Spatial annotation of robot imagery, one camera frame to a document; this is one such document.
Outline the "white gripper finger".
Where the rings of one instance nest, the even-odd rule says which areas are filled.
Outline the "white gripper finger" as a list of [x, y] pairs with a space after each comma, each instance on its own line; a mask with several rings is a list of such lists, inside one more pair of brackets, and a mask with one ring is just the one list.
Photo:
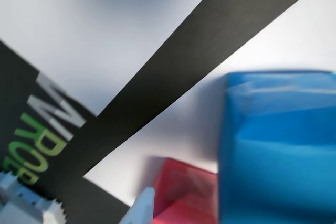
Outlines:
[[152, 224], [155, 189], [147, 187], [122, 218], [122, 224]]

